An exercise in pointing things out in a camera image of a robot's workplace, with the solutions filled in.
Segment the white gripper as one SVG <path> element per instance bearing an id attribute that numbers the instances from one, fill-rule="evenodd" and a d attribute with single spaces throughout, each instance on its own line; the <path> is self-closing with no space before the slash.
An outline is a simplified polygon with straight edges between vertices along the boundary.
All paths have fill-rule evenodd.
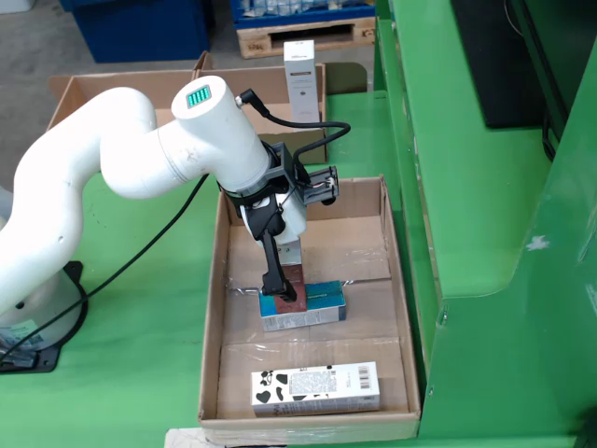
<path id="1" fill-rule="evenodd" d="M 306 205 L 296 192 L 271 194 L 250 205 L 240 205 L 244 226 L 263 246 L 268 270 L 262 275 L 262 294 L 297 300 L 296 290 L 285 277 L 277 245 L 290 245 L 306 231 Z"/>

